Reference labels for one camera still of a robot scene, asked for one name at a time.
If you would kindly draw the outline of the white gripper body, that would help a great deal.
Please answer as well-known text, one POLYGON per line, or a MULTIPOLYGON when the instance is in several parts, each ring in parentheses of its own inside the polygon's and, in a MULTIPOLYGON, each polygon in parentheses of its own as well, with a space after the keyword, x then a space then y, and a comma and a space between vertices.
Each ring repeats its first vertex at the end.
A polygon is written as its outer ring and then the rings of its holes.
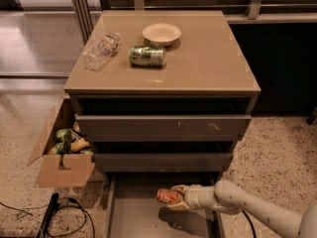
POLYGON ((210 208, 213 209, 216 204, 216 197, 213 186, 202 186, 193 184, 185 189, 184 200, 191 209, 210 208))

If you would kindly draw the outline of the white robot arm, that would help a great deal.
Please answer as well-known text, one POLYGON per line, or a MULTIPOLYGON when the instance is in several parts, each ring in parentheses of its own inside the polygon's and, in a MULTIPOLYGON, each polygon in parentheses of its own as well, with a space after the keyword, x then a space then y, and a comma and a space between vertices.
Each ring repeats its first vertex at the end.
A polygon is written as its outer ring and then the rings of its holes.
POLYGON ((281 238, 317 238, 317 204, 300 215, 252 195, 228 180, 214 185, 179 184, 160 188, 157 200, 172 210, 212 209, 225 214, 246 211, 281 238))

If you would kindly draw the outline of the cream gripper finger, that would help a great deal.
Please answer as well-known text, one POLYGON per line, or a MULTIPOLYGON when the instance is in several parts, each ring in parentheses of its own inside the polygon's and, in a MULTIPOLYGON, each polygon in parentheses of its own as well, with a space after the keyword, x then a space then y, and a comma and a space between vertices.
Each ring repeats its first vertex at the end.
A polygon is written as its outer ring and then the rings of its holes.
POLYGON ((182 198, 177 198, 176 200, 168 200, 165 204, 166 207, 171 210, 181 211, 189 209, 189 206, 182 198))
POLYGON ((175 185, 171 188, 171 190, 177 191, 181 194, 185 194, 187 189, 188 189, 188 186, 186 184, 175 185))

